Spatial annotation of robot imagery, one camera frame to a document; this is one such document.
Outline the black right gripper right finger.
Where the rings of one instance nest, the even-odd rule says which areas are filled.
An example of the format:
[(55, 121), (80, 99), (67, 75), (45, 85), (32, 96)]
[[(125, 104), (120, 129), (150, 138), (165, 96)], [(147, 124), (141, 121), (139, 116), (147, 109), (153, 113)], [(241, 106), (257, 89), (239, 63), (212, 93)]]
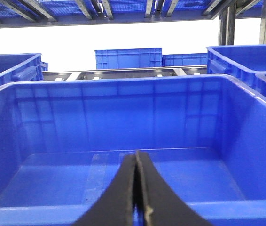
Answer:
[(137, 151), (139, 212), (144, 226), (211, 226), (192, 210), (159, 174), (147, 152)]

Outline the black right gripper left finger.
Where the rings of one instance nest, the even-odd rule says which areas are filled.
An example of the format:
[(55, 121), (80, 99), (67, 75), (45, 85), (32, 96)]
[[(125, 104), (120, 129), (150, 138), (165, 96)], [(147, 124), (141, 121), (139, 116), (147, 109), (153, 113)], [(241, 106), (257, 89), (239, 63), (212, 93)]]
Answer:
[(92, 207), (74, 226), (131, 226), (136, 157), (126, 155), (113, 180)]

